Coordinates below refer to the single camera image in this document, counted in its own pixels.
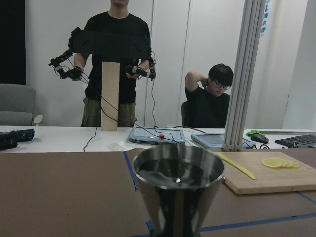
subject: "chair backrest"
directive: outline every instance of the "chair backrest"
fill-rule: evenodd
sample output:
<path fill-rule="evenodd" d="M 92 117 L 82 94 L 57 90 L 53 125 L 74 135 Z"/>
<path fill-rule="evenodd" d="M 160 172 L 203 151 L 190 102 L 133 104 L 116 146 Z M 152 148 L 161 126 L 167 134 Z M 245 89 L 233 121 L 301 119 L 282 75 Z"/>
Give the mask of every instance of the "chair backrest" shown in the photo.
<path fill-rule="evenodd" d="M 189 124 L 189 104 L 188 101 L 185 101 L 181 104 L 181 119 L 182 119 L 182 126 L 190 126 Z"/>
<path fill-rule="evenodd" d="M 30 86 L 0 84 L 0 125 L 32 125 L 35 97 Z"/>

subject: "computer mouse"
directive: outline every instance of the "computer mouse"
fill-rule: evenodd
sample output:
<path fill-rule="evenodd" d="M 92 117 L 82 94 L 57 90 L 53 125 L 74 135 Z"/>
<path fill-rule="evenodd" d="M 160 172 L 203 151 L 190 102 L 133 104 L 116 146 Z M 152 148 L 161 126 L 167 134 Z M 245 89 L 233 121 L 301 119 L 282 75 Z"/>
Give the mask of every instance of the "computer mouse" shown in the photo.
<path fill-rule="evenodd" d="M 265 135 L 262 135 L 262 134 L 259 134 L 259 133 L 255 133 L 253 134 L 250 139 L 252 141 L 255 141 L 255 142 L 261 142 L 261 143 L 264 143 L 264 144 L 267 144 L 269 142 L 268 138 L 265 136 Z"/>

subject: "green object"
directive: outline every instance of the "green object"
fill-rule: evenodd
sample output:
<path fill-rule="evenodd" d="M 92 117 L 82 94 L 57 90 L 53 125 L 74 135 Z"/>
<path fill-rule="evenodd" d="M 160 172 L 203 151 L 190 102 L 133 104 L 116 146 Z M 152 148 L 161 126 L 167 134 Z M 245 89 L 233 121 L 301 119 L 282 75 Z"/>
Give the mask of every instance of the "green object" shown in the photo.
<path fill-rule="evenodd" d="M 263 135 L 263 131 L 260 130 L 251 130 L 250 132 L 246 133 L 247 137 L 251 137 L 253 134 L 262 134 Z"/>

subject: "black hair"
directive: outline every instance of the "black hair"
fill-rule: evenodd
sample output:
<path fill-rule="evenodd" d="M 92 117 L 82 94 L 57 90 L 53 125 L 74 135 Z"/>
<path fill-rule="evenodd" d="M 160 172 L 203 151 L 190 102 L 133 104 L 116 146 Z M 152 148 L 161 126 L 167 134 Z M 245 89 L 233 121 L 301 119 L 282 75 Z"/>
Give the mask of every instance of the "black hair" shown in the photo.
<path fill-rule="evenodd" d="M 211 68 L 208 72 L 208 77 L 211 80 L 217 80 L 223 85 L 231 86 L 233 83 L 234 73 L 229 66 L 223 63 L 217 64 Z"/>

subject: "brown table surface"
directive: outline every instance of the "brown table surface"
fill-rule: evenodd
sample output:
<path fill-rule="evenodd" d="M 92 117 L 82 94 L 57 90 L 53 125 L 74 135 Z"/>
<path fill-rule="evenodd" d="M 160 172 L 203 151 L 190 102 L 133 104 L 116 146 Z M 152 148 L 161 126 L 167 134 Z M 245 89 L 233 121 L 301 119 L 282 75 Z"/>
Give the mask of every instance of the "brown table surface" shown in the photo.
<path fill-rule="evenodd" d="M 0 237 L 147 235 L 125 160 L 142 150 L 0 154 Z M 313 149 L 273 151 L 316 167 Z M 237 195 L 223 183 L 201 235 L 314 236 L 315 223 L 316 191 Z"/>

